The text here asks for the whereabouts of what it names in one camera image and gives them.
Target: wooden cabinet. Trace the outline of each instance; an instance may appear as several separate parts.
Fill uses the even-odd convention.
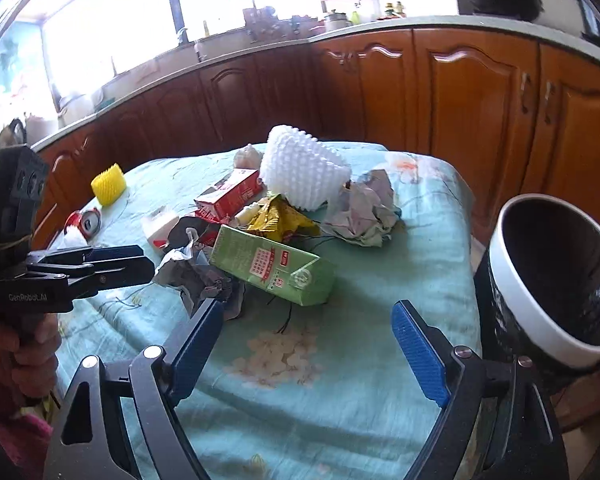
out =
[[[389,150],[416,150],[416,79],[410,30],[347,39],[350,68],[360,85],[364,140]]]
[[[522,192],[573,203],[600,224],[600,67],[540,46],[540,106]]]
[[[75,210],[74,205],[84,205],[89,200],[89,191],[73,160],[75,147],[75,137],[67,136],[40,153],[49,166],[49,174],[36,215],[34,249],[45,248],[64,226],[69,213]]]
[[[310,60],[303,47],[266,50],[254,56],[266,107],[267,133],[277,124],[289,124],[317,135],[317,110],[308,73]]]
[[[311,45],[323,139],[365,140],[362,92],[345,38]]]
[[[264,142],[289,124],[446,160],[475,195],[487,243],[520,192],[574,203],[600,222],[600,66],[487,30],[384,30],[264,50],[168,80],[45,148],[36,219],[45,246],[93,197],[94,176],[152,158]]]
[[[162,139],[149,120],[142,96],[133,97],[113,108],[102,119],[107,142],[122,171],[132,170],[156,158],[155,149]]]
[[[206,106],[197,72],[190,72],[143,94],[159,134],[158,157],[202,155],[218,151],[219,137]]]
[[[412,34],[372,32],[312,45],[323,138],[416,149]]]
[[[490,238],[520,191],[538,95],[538,44],[478,30],[415,30],[418,152],[446,160],[475,195],[474,235]]]
[[[220,144],[213,152],[267,140],[266,109],[253,57],[200,70],[206,103]]]

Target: hand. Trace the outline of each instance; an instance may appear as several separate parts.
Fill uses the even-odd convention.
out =
[[[26,345],[20,344],[15,330],[0,322],[0,382],[33,399],[45,397],[56,384],[60,347],[58,316],[46,314]],[[15,357],[15,364],[9,358]]]

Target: countertop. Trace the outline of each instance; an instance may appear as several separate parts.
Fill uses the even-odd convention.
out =
[[[508,20],[506,18],[493,18],[489,16],[418,16],[416,18],[399,18],[394,20],[383,20],[381,22],[362,23],[361,25],[354,25],[352,27],[340,28],[331,32],[325,32],[324,34],[319,34],[318,36],[308,38],[307,40],[281,41],[279,43],[255,46],[246,50],[238,50],[236,52],[232,52],[231,54],[218,56],[203,61],[201,63],[197,63],[196,65],[184,68],[182,70],[178,70],[177,72],[171,73],[161,79],[158,79],[148,85],[139,88],[138,90],[135,90],[134,92],[126,95],[123,98],[118,99],[103,110],[100,110],[95,114],[91,114],[90,116],[87,116],[80,121],[70,124],[69,126],[66,126],[62,130],[59,130],[57,133],[51,136],[45,137],[45,139],[42,139],[39,142],[35,143],[32,146],[32,149],[35,152],[38,152],[39,150],[42,150],[43,148],[60,139],[61,137],[64,137],[65,135],[80,128],[81,126],[96,120],[98,117],[107,113],[109,110],[115,108],[118,105],[121,105],[122,103],[128,101],[129,99],[135,97],[138,94],[141,94],[149,88],[158,86],[175,77],[192,72],[193,70],[199,70],[216,63],[222,63],[229,59],[233,59],[234,57],[244,56],[245,54],[253,54],[255,52],[262,52],[264,50],[272,50],[274,48],[285,48],[287,46],[293,46],[298,44],[315,43],[317,41],[330,40],[333,38],[339,38],[341,36],[359,34],[361,32],[372,32],[375,30],[383,30],[386,28],[395,29],[416,27],[484,28],[488,30],[500,30],[503,32],[511,32],[514,34],[521,34],[522,36],[547,41],[549,43],[558,44],[559,46],[575,50],[580,54],[590,57],[594,61],[600,63],[600,48],[595,46],[594,44],[582,40],[581,38],[576,38],[575,36],[562,32],[561,30],[544,27],[542,25],[535,25],[529,22],[520,22],[519,20]]]

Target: yellow snack wrapper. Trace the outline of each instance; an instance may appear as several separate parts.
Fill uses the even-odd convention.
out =
[[[310,218],[292,208],[282,195],[267,196],[258,201],[262,209],[251,220],[247,232],[281,242],[289,235],[302,230],[308,236],[320,235],[320,228]]]

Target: blue gripper pad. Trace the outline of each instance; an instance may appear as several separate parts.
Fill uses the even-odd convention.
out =
[[[173,406],[189,397],[205,367],[222,329],[224,303],[215,301],[173,362],[171,387],[167,393]]]
[[[401,302],[392,309],[391,327],[422,392],[427,399],[435,400],[440,408],[444,408],[451,397],[446,387],[445,366],[425,337],[423,329]]]

